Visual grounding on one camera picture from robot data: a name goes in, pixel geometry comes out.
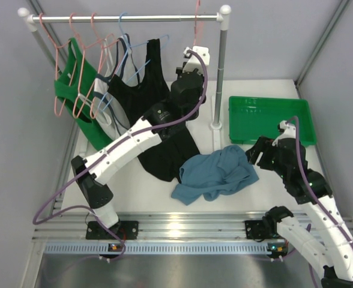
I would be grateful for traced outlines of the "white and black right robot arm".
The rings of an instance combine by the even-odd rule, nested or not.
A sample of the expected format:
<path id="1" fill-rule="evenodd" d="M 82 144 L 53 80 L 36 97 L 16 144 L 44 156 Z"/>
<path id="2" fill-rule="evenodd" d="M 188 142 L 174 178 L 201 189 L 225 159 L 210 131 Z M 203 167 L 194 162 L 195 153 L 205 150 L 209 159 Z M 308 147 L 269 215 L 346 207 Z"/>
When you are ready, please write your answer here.
<path id="1" fill-rule="evenodd" d="M 286 191 L 321 237 L 316 239 L 302 227 L 288 208 L 275 206 L 262 217 L 264 238 L 283 238 L 291 243 L 323 287 L 353 287 L 353 236 L 325 178 L 307 167 L 305 148 L 294 137 L 274 141 L 261 136 L 246 156 L 250 164 L 281 177 Z"/>

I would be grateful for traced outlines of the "blue tank top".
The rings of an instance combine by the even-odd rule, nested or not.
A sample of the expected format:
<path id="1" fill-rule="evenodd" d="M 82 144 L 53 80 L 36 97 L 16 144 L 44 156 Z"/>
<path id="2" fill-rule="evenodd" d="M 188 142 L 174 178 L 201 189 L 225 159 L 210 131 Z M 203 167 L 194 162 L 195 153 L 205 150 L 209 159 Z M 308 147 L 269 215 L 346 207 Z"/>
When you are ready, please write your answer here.
<path id="1" fill-rule="evenodd" d="M 258 180 L 244 150 L 238 145 L 230 145 L 187 160 L 180 167 L 180 183 L 174 188 L 171 198 L 186 206 L 201 196 L 212 202 L 221 195 L 233 195 Z"/>

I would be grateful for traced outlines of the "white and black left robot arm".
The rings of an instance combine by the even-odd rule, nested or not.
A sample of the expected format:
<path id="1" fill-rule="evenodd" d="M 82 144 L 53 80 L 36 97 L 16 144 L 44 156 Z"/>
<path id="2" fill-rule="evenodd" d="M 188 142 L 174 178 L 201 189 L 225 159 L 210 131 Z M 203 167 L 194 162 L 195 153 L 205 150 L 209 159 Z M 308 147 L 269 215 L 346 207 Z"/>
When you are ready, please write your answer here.
<path id="1" fill-rule="evenodd" d="M 140 154 L 173 140 L 205 101 L 208 64 L 195 58 L 196 63 L 186 63 L 180 77 L 172 83 L 170 98 L 152 105 L 110 145 L 89 157 L 77 156 L 71 161 L 73 179 L 94 214 L 99 231 L 107 238 L 116 237 L 121 226 L 108 180 Z"/>

